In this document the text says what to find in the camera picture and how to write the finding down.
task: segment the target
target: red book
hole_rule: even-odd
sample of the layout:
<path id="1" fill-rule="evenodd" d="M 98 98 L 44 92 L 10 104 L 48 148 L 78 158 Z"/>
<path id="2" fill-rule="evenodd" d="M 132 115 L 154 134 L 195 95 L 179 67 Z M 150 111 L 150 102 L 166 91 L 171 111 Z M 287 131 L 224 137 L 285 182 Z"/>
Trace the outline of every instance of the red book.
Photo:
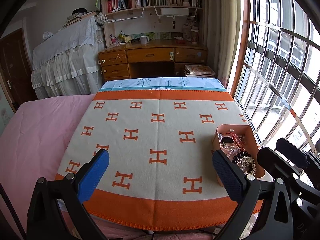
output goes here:
<path id="1" fill-rule="evenodd" d="M 108 1 L 108 13 L 112 11 L 112 1 Z"/>

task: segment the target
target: pink bed sheet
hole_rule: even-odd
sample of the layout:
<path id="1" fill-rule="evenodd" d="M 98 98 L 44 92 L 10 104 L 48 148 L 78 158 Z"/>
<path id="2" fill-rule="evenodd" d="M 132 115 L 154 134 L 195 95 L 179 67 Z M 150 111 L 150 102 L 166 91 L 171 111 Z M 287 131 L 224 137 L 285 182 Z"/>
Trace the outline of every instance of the pink bed sheet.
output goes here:
<path id="1" fill-rule="evenodd" d="M 10 120 L 0 137 L 0 182 L 26 231 L 27 212 L 35 183 L 39 177 L 54 180 L 63 154 L 94 95 L 59 96 L 24 103 Z M 3 199 L 0 209 L 19 234 Z M 64 212 L 70 224 L 68 214 Z M 109 238 L 150 239 L 139 229 L 94 219 Z M 156 235 L 154 239 L 209 240 L 203 233 Z"/>

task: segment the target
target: beige curtain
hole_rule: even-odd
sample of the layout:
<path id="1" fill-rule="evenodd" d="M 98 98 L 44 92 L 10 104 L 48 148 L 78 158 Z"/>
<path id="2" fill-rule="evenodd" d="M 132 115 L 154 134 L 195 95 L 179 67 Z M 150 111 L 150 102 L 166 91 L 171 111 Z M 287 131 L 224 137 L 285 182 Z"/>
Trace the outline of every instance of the beige curtain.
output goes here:
<path id="1" fill-rule="evenodd" d="M 205 0 L 204 45 L 208 65 L 226 87 L 240 33 L 241 0 Z"/>

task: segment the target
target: white storage box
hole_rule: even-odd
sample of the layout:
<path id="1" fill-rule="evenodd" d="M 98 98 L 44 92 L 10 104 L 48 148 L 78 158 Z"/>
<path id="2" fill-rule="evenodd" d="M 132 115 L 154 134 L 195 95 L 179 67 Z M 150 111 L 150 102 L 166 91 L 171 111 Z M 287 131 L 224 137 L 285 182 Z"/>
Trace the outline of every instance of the white storage box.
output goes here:
<path id="1" fill-rule="evenodd" d="M 162 15 L 189 15 L 189 8 L 161 8 Z"/>

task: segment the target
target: door handle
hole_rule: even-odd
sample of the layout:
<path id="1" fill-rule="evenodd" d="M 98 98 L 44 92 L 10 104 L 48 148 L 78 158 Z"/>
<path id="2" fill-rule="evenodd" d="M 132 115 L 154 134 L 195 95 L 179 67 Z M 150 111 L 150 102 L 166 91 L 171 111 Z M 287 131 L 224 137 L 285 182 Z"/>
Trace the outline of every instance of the door handle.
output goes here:
<path id="1" fill-rule="evenodd" d="M 8 83 L 9 88 L 11 89 L 11 85 L 10 85 L 10 84 L 11 84 L 12 82 L 9 82 L 9 80 L 7 80 L 7 83 Z"/>

